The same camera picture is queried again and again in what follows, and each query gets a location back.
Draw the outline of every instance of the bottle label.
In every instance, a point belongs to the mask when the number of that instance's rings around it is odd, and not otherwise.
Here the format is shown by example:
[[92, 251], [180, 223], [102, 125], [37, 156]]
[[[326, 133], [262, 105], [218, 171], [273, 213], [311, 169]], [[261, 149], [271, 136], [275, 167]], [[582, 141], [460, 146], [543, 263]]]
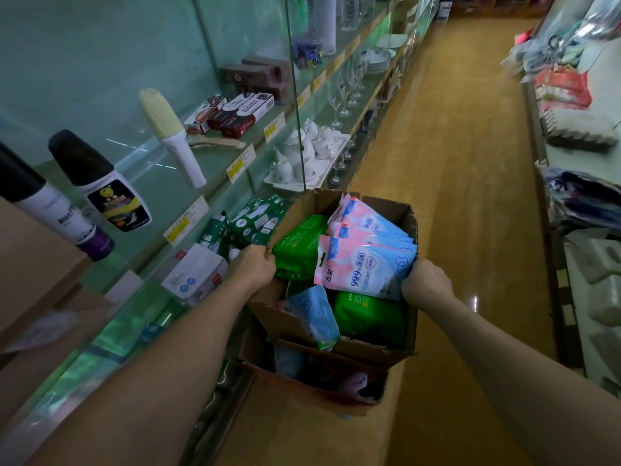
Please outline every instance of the bottle label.
[[75, 245], [86, 242], [95, 233], [95, 225], [49, 183], [15, 206]]
[[135, 230], [151, 220], [145, 207], [119, 179], [87, 195], [93, 206], [123, 232]]

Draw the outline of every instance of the purple bottle base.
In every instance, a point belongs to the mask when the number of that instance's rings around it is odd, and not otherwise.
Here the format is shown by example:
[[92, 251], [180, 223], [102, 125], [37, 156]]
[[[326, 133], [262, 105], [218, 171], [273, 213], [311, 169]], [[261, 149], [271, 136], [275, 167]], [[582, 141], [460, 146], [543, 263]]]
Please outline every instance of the purple bottle base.
[[92, 261], [101, 261], [113, 252], [114, 240], [99, 226], [95, 226], [93, 236], [76, 247], [87, 254]]

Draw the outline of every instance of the wooden floor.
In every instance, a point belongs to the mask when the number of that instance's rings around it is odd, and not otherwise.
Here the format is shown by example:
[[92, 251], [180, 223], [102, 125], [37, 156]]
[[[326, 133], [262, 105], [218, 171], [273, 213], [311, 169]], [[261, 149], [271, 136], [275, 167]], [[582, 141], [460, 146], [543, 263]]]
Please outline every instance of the wooden floor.
[[[501, 70], [529, 20], [436, 24], [352, 189], [411, 203], [421, 254], [486, 319], [553, 356], [543, 245], [518, 80]], [[448, 339], [421, 314], [384, 403], [341, 420], [258, 382], [218, 465], [513, 465], [508, 435]]]

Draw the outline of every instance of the hand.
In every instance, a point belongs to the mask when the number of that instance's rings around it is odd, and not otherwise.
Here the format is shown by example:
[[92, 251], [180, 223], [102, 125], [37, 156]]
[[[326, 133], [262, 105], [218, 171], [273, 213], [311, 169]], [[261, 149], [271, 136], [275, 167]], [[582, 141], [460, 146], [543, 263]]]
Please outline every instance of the hand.
[[443, 299], [454, 297], [451, 280], [441, 268], [424, 258], [414, 262], [412, 272], [401, 284], [401, 293], [409, 305], [423, 311]]
[[231, 261], [226, 280], [254, 294], [268, 284], [276, 273], [276, 259], [263, 245], [249, 245]]

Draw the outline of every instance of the person's right arm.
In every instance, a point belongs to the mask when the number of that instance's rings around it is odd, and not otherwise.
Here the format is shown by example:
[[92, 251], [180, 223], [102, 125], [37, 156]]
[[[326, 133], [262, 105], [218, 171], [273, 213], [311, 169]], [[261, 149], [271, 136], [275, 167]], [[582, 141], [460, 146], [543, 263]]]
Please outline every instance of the person's right arm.
[[621, 464], [621, 401], [468, 309], [429, 260], [414, 264], [402, 292], [448, 336], [534, 461]]

